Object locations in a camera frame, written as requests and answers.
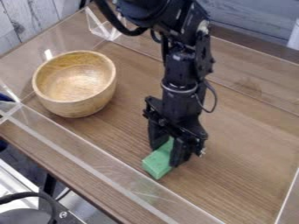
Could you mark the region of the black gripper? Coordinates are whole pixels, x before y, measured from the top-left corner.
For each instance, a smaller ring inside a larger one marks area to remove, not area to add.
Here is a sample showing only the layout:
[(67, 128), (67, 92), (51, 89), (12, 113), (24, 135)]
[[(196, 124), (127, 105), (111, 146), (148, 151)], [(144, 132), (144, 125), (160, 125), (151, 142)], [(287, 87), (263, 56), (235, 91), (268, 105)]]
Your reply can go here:
[(204, 86), (189, 86), (183, 89), (163, 86), (161, 99), (153, 96), (144, 98), (151, 149), (157, 150), (169, 137), (175, 138), (169, 158), (171, 167), (185, 163), (192, 154), (199, 157), (203, 153), (208, 134), (199, 122), (199, 116), (203, 111), (205, 90)]

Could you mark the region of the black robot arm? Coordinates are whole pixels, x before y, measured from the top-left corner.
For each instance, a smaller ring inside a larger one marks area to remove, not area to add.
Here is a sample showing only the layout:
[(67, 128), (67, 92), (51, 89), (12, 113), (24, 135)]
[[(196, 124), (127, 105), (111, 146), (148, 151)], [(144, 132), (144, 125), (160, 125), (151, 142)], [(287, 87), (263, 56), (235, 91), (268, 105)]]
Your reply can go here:
[(213, 72), (211, 20), (199, 0), (95, 0), (108, 22), (127, 36), (151, 32), (161, 45), (163, 97), (144, 98), (149, 145), (157, 150), (172, 141), (168, 164), (176, 167), (204, 150), (208, 133), (199, 121), (205, 94), (215, 88), (207, 81)]

